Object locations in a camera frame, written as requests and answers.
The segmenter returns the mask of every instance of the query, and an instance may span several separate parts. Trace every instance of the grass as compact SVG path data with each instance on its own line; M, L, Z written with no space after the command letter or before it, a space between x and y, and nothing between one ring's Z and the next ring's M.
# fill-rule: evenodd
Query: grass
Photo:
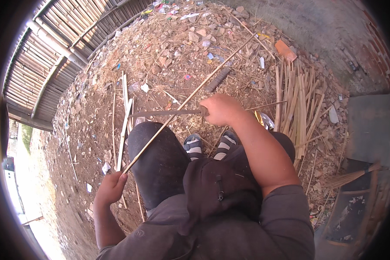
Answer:
M26 151L30 154L30 140L32 139L33 128L27 125L21 125L21 140L26 148Z

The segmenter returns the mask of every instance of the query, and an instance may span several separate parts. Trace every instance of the hand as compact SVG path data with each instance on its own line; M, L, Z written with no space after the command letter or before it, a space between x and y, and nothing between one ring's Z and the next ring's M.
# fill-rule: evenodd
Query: hand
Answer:
M101 182L94 203L99 205L110 205L118 201L123 194L124 185L127 181L127 174L117 171L114 174L107 174Z
M231 126L234 120L245 113L240 103L226 94L215 94L201 100L199 104L208 108L210 115L205 117L205 120L219 126Z

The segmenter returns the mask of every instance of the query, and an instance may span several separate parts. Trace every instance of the zipper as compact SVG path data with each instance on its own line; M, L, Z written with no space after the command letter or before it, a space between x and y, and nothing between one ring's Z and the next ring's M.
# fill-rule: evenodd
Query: zipper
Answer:
M224 198L223 184L221 182L221 175L217 175L217 183L219 186L218 201L222 201Z

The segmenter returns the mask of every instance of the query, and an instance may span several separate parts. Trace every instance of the concrete wall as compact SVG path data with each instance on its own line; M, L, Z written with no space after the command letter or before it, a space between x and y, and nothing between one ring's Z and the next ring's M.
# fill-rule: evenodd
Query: concrete wall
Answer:
M351 96L390 93L390 51L360 0L221 0L317 53Z

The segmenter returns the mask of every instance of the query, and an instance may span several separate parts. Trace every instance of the pile of bamboo strips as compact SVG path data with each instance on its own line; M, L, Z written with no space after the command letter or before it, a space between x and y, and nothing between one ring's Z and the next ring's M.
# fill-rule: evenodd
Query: pile of bamboo strips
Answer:
M286 101L276 105L275 130L286 134L296 148L295 168L306 153L311 141L327 88L323 81L322 95L315 89L320 84L315 70L299 66L299 61L280 63L276 69L276 101Z

